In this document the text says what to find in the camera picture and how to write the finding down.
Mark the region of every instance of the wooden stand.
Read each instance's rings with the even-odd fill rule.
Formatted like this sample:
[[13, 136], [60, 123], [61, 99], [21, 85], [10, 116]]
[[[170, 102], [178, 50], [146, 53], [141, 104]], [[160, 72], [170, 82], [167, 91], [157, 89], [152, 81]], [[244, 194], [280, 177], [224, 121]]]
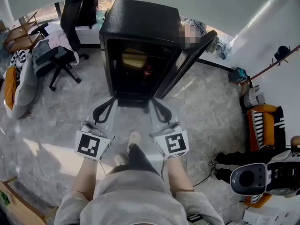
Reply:
[[47, 215], [41, 213], [22, 199], [9, 186], [8, 183], [16, 179], [17, 177], [11, 178], [5, 182], [0, 181], [0, 191], [2, 191], [9, 199], [9, 204], [6, 206], [7, 210], [24, 225], [46, 225], [46, 220], [57, 211], [58, 207], [54, 207]]
[[11, 54], [15, 53], [19, 49], [32, 49], [38, 41], [43, 39], [43, 36], [40, 33], [34, 35], [28, 34], [28, 31], [32, 27], [38, 26], [38, 22], [35, 17], [36, 14], [37, 12], [35, 12], [24, 25], [14, 28], [9, 32], [8, 37], [5, 39], [3, 44]]

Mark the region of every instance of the orange cushion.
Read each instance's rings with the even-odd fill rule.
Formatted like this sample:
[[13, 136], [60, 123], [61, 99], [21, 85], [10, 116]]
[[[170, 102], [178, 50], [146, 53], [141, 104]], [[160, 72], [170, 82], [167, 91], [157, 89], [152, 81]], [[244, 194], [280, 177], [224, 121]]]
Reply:
[[15, 103], [15, 90], [17, 89], [17, 80], [15, 67], [9, 67], [6, 70], [4, 81], [4, 101], [5, 104], [12, 110]]
[[274, 146], [274, 117], [266, 112], [263, 113], [263, 144]]
[[259, 113], [273, 113], [276, 111], [276, 109], [277, 107], [275, 106], [269, 104], [263, 104], [248, 110], [247, 115], [251, 115], [251, 110], [257, 111]]

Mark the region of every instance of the black and white striped blanket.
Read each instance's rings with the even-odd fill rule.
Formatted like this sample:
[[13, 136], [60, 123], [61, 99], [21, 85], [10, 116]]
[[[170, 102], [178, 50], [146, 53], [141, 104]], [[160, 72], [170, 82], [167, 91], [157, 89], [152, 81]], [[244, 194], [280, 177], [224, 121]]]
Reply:
[[20, 84], [20, 74], [22, 71], [23, 64], [26, 61], [26, 58], [27, 58], [27, 52], [24, 50], [18, 50], [13, 55], [9, 64], [10, 67], [15, 67], [17, 86]]
[[[282, 107], [278, 107], [273, 113], [274, 117], [274, 147], [277, 149], [285, 148], [285, 119]], [[263, 113], [252, 110], [252, 123], [257, 141], [258, 149], [262, 149], [268, 144], [263, 143]]]
[[252, 122], [257, 141], [258, 149], [264, 147], [263, 144], [263, 113], [252, 110]]

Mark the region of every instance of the office chair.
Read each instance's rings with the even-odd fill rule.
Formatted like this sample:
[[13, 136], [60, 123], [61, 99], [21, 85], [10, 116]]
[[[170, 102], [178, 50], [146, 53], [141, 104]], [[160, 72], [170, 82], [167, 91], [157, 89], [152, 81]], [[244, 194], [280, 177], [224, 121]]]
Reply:
[[[78, 51], [80, 47], [80, 40], [78, 38], [78, 35], [75, 30], [75, 24], [78, 18], [78, 15], [80, 13], [80, 9], [82, 6], [83, 0], [65, 0], [65, 6], [64, 10], [61, 15], [60, 19], [60, 26], [63, 29], [63, 31], [66, 33], [67, 39], [74, 51]], [[32, 34], [36, 34], [38, 32], [41, 32], [44, 37], [47, 37], [49, 34], [45, 30], [45, 27], [48, 26], [48, 23], [44, 23], [43, 25], [37, 27], [31, 32]], [[47, 61], [50, 61], [51, 63], [47, 65], [43, 69], [43, 75], [51, 71], [52, 69], [56, 68], [53, 78], [50, 82], [49, 88], [51, 91], [55, 91], [56, 87], [53, 87], [53, 84], [55, 82], [55, 79], [59, 75], [60, 71], [64, 69], [74, 80], [76, 83], [80, 83], [81, 79], [76, 78], [71, 72], [70, 69], [72, 66], [70, 65], [70, 62], [75, 60], [74, 53], [66, 48], [64, 48], [67, 51], [67, 54], [61, 56], [60, 58], [56, 58], [55, 55], [58, 53], [58, 48], [55, 47], [45, 53], [44, 55], [40, 56], [36, 63], [37, 65], [43, 64]], [[89, 59], [89, 56], [87, 54], [81, 54], [79, 55], [79, 58], [84, 57], [84, 59]]]

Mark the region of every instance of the black mini fridge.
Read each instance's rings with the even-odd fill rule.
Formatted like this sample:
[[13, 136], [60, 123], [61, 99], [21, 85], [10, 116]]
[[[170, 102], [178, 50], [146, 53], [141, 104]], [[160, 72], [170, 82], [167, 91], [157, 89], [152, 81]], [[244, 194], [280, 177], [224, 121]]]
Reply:
[[99, 32], [111, 96], [119, 104], [143, 106], [163, 98], [217, 36], [213, 30], [185, 50], [176, 8], [116, 0]]

